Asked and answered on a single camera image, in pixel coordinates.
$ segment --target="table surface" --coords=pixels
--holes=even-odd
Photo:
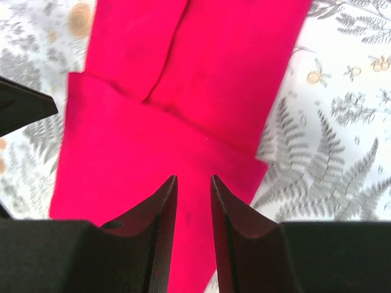
[[[1,201],[16,218],[48,217],[66,77],[84,66],[95,7],[83,3],[0,0],[0,75],[61,113],[0,138]],[[391,219],[390,65],[391,3],[313,1],[263,133],[254,208],[276,221]]]

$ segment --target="red cloth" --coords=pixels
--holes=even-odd
[[[254,159],[310,0],[99,0],[70,73],[50,216],[101,225],[178,175],[170,293],[216,269],[210,177],[250,203]]]

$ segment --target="black pointed object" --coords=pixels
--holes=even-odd
[[[0,137],[57,113],[52,97],[0,76]]]
[[[167,292],[177,187],[171,176],[101,228],[0,220],[0,292]]]
[[[391,223],[277,224],[212,177],[221,293],[391,292]]]

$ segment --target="red fabric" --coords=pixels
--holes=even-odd
[[[310,0],[99,0],[68,80],[50,216],[101,225],[179,182],[170,293],[216,269],[210,176],[250,203],[254,159]]]

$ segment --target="patterned tablecloth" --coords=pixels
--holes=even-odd
[[[0,0],[0,75],[61,113],[0,138],[0,199],[17,218],[48,217],[67,72],[83,68],[94,7]],[[254,208],[277,221],[391,219],[390,65],[390,0],[313,1],[263,133],[270,168]]]

